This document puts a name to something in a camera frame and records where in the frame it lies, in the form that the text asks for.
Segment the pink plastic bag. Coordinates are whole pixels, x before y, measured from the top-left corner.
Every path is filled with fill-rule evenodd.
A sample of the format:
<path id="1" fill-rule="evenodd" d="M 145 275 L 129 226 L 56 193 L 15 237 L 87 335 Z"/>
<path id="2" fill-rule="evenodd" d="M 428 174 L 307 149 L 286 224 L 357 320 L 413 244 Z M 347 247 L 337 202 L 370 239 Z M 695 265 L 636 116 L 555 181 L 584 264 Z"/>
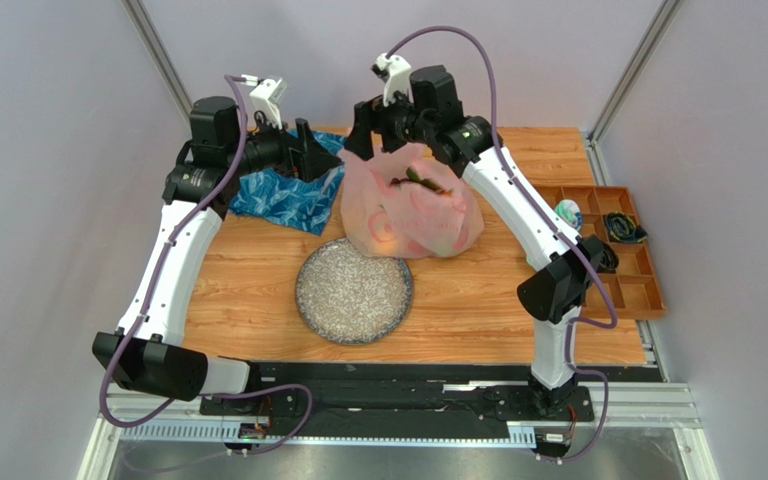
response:
<path id="1" fill-rule="evenodd" d="M 446 165 L 409 144 L 394 153 L 375 146 L 363 160 L 344 148 L 340 215 L 347 238 L 367 256 L 457 256 L 485 223 L 469 187 Z"/>

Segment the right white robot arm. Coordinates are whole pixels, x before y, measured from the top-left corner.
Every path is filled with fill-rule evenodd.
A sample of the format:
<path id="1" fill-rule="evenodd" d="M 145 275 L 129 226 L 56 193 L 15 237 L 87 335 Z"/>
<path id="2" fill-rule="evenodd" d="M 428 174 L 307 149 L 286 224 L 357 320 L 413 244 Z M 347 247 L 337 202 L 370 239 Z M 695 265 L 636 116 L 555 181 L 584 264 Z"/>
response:
<path id="1" fill-rule="evenodd" d="M 581 236 L 538 196 L 516 170 L 492 122 L 464 113 L 454 77 L 444 66 L 413 69 L 398 55 L 381 55 L 371 69 L 384 90 L 355 105 L 347 150 L 372 159 L 373 135 L 380 136 L 385 153 L 409 143 L 425 145 L 496 211 L 535 271 L 517 288 L 535 321 L 533 401 L 545 410 L 559 409 L 577 386 L 573 340 L 576 325 L 585 320 L 587 292 L 596 287 L 605 301 L 611 299 L 597 274 L 603 241 Z"/>

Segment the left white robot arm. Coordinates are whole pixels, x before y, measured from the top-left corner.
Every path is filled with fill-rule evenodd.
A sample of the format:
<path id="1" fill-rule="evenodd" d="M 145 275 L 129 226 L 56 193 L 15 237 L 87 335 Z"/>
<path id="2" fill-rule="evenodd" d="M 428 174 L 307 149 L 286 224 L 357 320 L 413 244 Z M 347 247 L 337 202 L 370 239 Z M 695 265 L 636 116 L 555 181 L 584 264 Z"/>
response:
<path id="1" fill-rule="evenodd" d="M 268 171 L 304 186 L 336 171 L 339 159 L 306 120 L 295 131 L 266 123 L 242 126 L 237 103 L 213 96 L 194 103 L 191 138 L 181 148 L 162 194 L 161 223 L 143 279 L 112 333 L 99 333 L 92 353 L 106 384 L 174 400 L 245 391 L 252 366 L 184 347 L 186 315 L 205 255 L 222 226 L 240 180 Z"/>

